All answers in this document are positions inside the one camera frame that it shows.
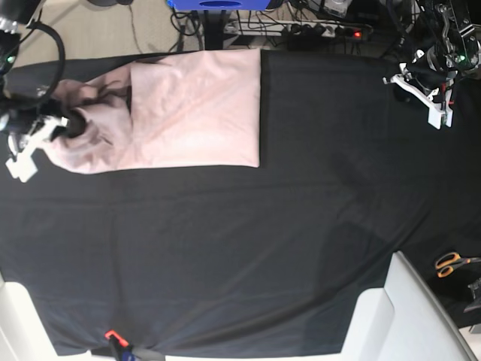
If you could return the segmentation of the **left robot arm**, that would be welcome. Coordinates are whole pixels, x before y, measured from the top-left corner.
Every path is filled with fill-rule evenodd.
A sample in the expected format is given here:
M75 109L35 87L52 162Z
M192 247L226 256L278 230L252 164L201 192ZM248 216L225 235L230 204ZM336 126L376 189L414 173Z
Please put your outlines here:
M480 40L466 1L385 1L404 54L398 72L383 78L428 109L428 124L450 127L455 88L480 69Z

